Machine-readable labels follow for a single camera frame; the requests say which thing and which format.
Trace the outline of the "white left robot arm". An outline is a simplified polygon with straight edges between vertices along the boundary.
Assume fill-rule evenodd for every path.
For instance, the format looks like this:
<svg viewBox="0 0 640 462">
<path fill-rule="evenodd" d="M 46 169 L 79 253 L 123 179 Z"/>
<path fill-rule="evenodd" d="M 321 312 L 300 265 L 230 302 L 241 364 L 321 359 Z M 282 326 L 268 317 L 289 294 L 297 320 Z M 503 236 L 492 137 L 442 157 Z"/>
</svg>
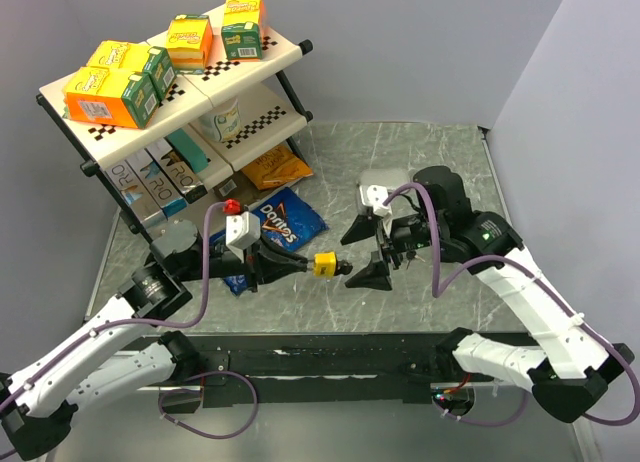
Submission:
<svg viewBox="0 0 640 462">
<path fill-rule="evenodd" d="M 188 220 L 170 224 L 146 264 L 66 341 L 28 367 L 1 377 L 1 426 L 14 454 L 30 461 L 56 448 L 82 413 L 141 387 L 184 384 L 203 366 L 170 317 L 192 297 L 197 277 L 245 275 L 254 287 L 308 269 L 307 258 L 265 235 L 243 255 L 211 243 Z"/>
</svg>

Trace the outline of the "orange padlock key bunch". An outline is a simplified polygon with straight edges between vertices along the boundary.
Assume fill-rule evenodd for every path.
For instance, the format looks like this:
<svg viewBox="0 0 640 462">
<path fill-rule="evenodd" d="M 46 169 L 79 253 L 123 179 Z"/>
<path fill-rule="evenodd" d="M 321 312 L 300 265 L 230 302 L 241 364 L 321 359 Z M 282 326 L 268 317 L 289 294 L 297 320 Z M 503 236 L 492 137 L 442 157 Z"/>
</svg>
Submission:
<svg viewBox="0 0 640 462">
<path fill-rule="evenodd" d="M 404 258 L 407 262 L 406 268 L 409 268 L 409 266 L 411 265 L 412 262 L 417 261 L 420 263 L 425 263 L 426 260 L 421 257 L 420 255 L 417 254 L 416 251 L 414 250 L 409 250 L 404 254 Z"/>
</svg>

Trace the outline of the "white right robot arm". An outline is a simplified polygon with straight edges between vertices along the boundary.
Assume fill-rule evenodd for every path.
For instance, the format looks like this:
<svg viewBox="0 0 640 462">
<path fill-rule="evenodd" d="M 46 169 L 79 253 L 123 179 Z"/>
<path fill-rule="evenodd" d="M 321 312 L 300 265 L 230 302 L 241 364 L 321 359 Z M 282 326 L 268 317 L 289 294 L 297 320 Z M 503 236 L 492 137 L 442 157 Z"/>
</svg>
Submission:
<svg viewBox="0 0 640 462">
<path fill-rule="evenodd" d="M 455 329 L 437 348 L 444 378 L 479 374 L 509 383 L 565 423 L 587 416 L 622 374 L 639 387 L 630 367 L 633 352 L 587 324 L 544 276 L 509 222 L 473 209 L 462 178 L 449 167 L 431 166 L 414 175 L 366 170 L 356 185 L 356 205 L 357 216 L 341 242 L 373 238 L 377 248 L 346 287 L 389 291 L 390 272 L 428 248 L 433 296 L 468 272 L 510 308 L 535 342 L 516 347 Z"/>
</svg>

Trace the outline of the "yellow padlock with key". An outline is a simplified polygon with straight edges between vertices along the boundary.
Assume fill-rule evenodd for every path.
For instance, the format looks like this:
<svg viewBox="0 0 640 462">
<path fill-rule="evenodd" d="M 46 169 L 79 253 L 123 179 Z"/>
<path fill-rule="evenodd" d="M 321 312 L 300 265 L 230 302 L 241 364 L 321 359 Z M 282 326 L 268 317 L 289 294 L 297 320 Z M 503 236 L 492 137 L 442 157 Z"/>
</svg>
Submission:
<svg viewBox="0 0 640 462">
<path fill-rule="evenodd" d="M 313 259 L 313 275 L 316 277 L 333 278 L 349 275 L 353 265 L 338 258 L 335 252 L 316 253 Z"/>
</svg>

